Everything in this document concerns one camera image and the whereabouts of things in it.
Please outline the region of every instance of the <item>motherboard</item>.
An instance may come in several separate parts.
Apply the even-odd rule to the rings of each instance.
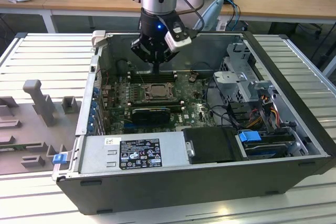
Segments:
[[[103,86],[108,134],[215,126],[205,101],[208,78],[195,73],[113,77]]]

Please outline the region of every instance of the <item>table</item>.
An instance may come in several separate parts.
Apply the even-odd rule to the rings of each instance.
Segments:
[[[335,0],[235,0],[240,20],[323,23],[336,20]],[[131,0],[32,0],[12,4],[0,0],[0,13],[42,15],[49,33],[57,32],[54,15],[139,17],[141,5]],[[223,6],[221,24],[230,18],[231,6]]]

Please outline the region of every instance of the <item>power supply label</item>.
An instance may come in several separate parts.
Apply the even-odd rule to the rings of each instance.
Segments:
[[[158,138],[120,141],[120,169],[142,169],[161,166],[162,157]]]

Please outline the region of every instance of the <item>floor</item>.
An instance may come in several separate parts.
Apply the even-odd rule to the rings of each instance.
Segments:
[[[46,28],[42,18],[38,15],[22,14],[3,14],[2,18],[8,23],[15,32],[46,33]],[[138,26],[138,18],[125,17],[94,17],[95,29],[113,30],[113,31],[135,31]],[[60,33],[89,33],[92,29],[89,27],[88,17],[86,16],[56,16],[56,24]],[[267,34],[270,22],[248,22],[248,30],[253,34]],[[314,32],[317,30],[309,24],[301,24],[296,32],[290,37],[294,44],[310,58],[318,44],[329,32],[332,25],[322,25],[322,33],[319,39],[315,38]],[[281,25],[279,33],[288,31],[286,24]],[[315,55],[313,62],[316,64],[321,55],[323,55],[336,39],[336,29],[332,32],[324,45]],[[9,45],[14,34],[0,21],[0,55]],[[330,79],[336,82],[336,74]]]

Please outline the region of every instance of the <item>white desk leg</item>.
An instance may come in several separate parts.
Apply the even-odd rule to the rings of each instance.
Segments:
[[[51,14],[51,11],[45,10],[45,12],[43,12],[41,15],[44,20],[44,24],[46,25],[48,33],[50,34],[58,33],[57,26],[54,21],[54,17]]]
[[[328,78],[334,72],[335,69],[336,69],[336,55],[331,60],[331,62],[326,66],[322,74]]]
[[[229,19],[229,16],[219,16],[216,31],[225,31],[226,24],[228,23]]]

